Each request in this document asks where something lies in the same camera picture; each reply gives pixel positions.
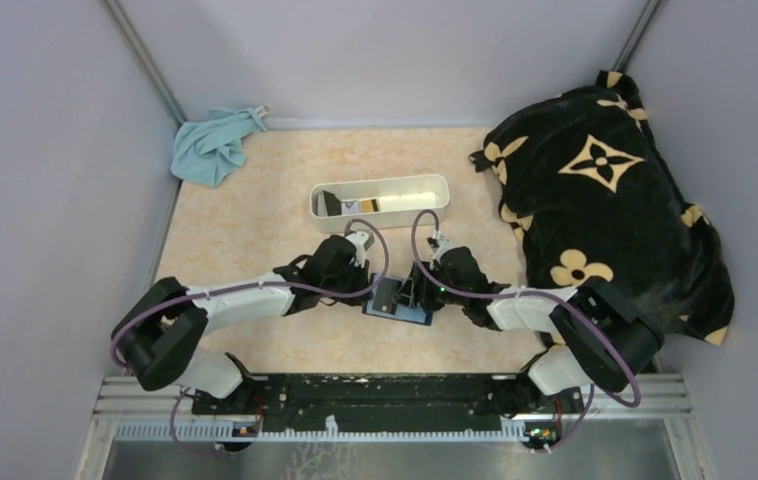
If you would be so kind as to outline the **black VIP credit card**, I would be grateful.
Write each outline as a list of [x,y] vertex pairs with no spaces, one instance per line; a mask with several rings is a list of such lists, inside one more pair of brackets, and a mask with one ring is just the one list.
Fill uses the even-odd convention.
[[364,313],[372,316],[393,318],[397,314],[398,293],[403,281],[386,277],[373,290],[370,301],[364,307]]

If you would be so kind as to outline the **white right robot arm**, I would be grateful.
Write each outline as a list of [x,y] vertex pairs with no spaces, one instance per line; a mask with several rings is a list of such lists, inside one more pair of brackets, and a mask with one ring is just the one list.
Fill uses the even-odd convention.
[[416,257],[412,302],[428,312],[452,305],[476,326],[527,330],[561,338],[523,372],[544,395],[595,385],[609,393],[633,388],[664,344],[664,335],[609,281],[595,275],[578,286],[538,290],[488,279],[471,250],[440,233],[427,243],[429,260]]

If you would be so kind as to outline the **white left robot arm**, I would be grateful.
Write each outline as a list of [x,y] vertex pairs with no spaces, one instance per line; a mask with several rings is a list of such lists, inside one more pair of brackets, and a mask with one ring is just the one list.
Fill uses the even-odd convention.
[[242,322],[313,309],[323,299],[363,305],[375,280],[367,252],[382,240],[364,230],[331,235],[313,254],[232,285],[190,287],[162,278],[112,331],[112,358],[145,391],[181,386],[225,399],[249,375],[232,356],[201,347],[201,340]]

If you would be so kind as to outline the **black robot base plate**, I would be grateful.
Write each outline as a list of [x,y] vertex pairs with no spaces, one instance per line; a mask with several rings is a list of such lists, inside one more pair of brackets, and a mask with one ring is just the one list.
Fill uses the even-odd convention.
[[191,396],[195,415],[248,415],[264,433],[495,432],[517,415],[578,414],[577,388],[546,396],[522,374],[267,374],[224,399]]

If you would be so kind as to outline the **blue leather card holder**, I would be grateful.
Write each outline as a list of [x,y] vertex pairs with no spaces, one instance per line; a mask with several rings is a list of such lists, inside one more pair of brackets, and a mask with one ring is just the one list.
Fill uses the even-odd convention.
[[423,309],[414,299],[411,280],[384,277],[371,292],[370,299],[362,306],[364,315],[428,327],[433,313]]

